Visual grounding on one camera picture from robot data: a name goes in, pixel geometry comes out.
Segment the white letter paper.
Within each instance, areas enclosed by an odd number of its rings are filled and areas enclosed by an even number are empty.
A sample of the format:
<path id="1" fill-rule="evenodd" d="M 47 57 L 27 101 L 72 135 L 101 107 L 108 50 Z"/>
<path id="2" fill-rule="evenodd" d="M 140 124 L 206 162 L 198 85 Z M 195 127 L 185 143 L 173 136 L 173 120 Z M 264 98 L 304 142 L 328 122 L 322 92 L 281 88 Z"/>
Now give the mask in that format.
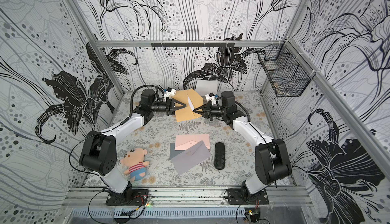
<path id="1" fill-rule="evenodd" d="M 193 111 L 195 109 L 195 107 L 194 107 L 194 105 L 192 103 L 192 100 L 191 100 L 191 98 L 189 96 L 187 97 L 187 99 L 188 99 L 188 105 L 190 106 L 191 110 Z"/>

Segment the tan kraft envelope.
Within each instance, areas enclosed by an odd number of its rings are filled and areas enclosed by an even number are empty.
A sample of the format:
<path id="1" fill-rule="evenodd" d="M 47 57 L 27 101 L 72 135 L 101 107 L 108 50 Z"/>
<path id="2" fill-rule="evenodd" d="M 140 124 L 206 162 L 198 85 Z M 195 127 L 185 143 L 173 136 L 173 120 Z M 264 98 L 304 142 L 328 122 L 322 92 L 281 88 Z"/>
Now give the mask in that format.
<path id="1" fill-rule="evenodd" d="M 195 108 L 202 106 L 204 104 L 203 98 L 193 89 L 176 91 L 176 94 L 173 97 L 173 99 L 176 99 L 186 104 L 185 109 L 176 111 L 177 122 L 194 120 L 201 117 L 201 115 L 195 114 L 191 110 L 190 106 L 188 105 L 188 99 L 187 99 L 188 96 L 192 100 L 192 103 Z"/>

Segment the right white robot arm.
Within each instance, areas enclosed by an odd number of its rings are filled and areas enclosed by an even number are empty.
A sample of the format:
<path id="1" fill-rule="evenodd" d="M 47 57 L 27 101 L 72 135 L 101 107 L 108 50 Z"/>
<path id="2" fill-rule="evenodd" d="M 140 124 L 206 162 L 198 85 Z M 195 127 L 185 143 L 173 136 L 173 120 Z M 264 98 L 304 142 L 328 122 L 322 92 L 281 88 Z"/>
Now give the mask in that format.
<path id="1" fill-rule="evenodd" d="M 236 101 L 232 91 L 221 96 L 206 95 L 206 103 L 193 109 L 203 118 L 222 119 L 255 148 L 254 174 L 242 183 L 241 193 L 245 198 L 262 192 L 268 186 L 292 174 L 287 147 L 282 139 L 266 135 L 251 122 L 247 109 Z"/>

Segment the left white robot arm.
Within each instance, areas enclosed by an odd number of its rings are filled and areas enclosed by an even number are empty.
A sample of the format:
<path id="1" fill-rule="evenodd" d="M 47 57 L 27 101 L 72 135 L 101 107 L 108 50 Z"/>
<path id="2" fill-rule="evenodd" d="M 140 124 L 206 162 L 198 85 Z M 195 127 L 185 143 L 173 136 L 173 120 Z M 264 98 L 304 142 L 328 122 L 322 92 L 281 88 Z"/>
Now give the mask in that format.
<path id="1" fill-rule="evenodd" d="M 136 88 L 131 95 L 130 113 L 125 119 L 103 131 L 91 131 L 83 141 L 79 164 L 98 175 L 108 190 L 124 194 L 131 189 L 116 166 L 116 144 L 122 142 L 135 130 L 145 126 L 155 113 L 174 115 L 177 110 L 185 109 L 186 104 L 173 97 L 176 91 L 166 90 L 160 86 L 143 85 Z"/>

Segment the pink envelope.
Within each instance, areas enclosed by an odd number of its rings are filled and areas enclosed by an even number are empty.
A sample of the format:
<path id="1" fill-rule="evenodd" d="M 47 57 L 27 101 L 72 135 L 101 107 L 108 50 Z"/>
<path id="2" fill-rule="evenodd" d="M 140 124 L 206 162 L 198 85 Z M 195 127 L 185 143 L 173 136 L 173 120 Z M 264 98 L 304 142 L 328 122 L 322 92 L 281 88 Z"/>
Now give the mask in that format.
<path id="1" fill-rule="evenodd" d="M 198 142 L 204 142 L 207 149 L 210 149 L 210 138 L 208 134 L 184 134 L 176 135 L 175 150 L 184 151 Z"/>

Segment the dark grey envelope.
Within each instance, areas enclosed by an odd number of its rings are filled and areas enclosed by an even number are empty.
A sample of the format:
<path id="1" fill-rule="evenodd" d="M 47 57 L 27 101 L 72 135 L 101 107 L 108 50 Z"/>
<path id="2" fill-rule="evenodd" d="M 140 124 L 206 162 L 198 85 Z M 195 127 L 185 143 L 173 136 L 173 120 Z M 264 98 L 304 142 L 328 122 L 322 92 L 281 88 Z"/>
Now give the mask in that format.
<path id="1" fill-rule="evenodd" d="M 175 143 L 171 143 L 170 144 L 170 154 L 169 154 L 169 159 L 172 159 L 173 157 L 175 157 L 177 155 L 176 151 L 175 151 Z"/>

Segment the white mini drawer box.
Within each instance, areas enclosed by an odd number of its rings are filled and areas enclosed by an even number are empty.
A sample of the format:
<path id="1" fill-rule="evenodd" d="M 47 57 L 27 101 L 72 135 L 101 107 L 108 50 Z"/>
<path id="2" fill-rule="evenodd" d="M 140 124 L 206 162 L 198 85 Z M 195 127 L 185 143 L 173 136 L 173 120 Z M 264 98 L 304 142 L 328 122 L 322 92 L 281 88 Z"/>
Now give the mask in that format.
<path id="1" fill-rule="evenodd" d="M 205 96 L 207 94 L 213 93 L 217 94 L 218 82 L 217 81 L 208 81 L 208 80 L 197 80 L 195 91 L 200 96 Z"/>

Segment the black remote control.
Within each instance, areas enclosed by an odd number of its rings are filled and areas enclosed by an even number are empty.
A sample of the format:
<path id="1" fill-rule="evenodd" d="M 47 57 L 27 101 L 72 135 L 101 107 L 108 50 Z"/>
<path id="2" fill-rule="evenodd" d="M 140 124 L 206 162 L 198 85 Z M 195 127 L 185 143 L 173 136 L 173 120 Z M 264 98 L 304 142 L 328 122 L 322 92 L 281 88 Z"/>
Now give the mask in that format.
<path id="1" fill-rule="evenodd" d="M 223 142 L 215 144 L 214 167 L 217 170 L 223 170 L 225 168 L 225 144 Z"/>

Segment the pig plush toy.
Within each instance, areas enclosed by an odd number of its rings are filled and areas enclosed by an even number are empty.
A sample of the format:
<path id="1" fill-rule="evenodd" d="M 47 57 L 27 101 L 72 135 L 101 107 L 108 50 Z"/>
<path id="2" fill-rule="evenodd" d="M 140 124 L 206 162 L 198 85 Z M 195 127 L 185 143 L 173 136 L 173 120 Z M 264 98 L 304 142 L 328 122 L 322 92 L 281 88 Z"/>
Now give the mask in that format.
<path id="1" fill-rule="evenodd" d="M 146 176 L 147 167 L 150 164 L 149 161 L 145 161 L 147 153 L 147 149 L 135 148 L 128 151 L 120 159 L 120 163 L 127 168 L 124 175 L 129 178 L 131 183 L 142 180 Z"/>

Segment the black wall bar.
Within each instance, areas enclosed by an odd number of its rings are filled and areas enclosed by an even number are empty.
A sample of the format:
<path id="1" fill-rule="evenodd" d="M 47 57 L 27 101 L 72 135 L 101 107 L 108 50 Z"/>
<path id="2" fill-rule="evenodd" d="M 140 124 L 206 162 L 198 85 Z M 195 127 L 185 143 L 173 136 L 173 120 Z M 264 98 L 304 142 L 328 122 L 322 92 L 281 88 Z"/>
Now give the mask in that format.
<path id="1" fill-rule="evenodd" d="M 152 42 L 151 47 L 235 47 L 234 42 Z"/>

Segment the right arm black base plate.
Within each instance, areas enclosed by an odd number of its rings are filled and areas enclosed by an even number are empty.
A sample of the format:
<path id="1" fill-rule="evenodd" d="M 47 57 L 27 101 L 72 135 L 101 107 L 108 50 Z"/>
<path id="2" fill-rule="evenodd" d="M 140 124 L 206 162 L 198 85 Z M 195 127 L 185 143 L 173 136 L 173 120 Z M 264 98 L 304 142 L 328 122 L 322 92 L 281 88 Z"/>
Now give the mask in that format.
<path id="1" fill-rule="evenodd" d="M 229 188 L 223 194 L 223 198 L 230 205 L 268 205 L 269 199 L 266 190 L 256 194 L 249 194 L 244 188 Z"/>

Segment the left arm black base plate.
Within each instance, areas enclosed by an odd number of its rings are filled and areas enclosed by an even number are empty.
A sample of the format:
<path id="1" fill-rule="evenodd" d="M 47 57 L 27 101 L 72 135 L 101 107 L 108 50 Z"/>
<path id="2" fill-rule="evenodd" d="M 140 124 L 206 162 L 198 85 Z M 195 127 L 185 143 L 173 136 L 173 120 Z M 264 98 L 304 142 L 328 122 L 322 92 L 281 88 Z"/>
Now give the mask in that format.
<path id="1" fill-rule="evenodd" d="M 149 197 L 148 189 L 129 189 L 122 194 L 108 191 L 107 206 L 142 206 Z"/>

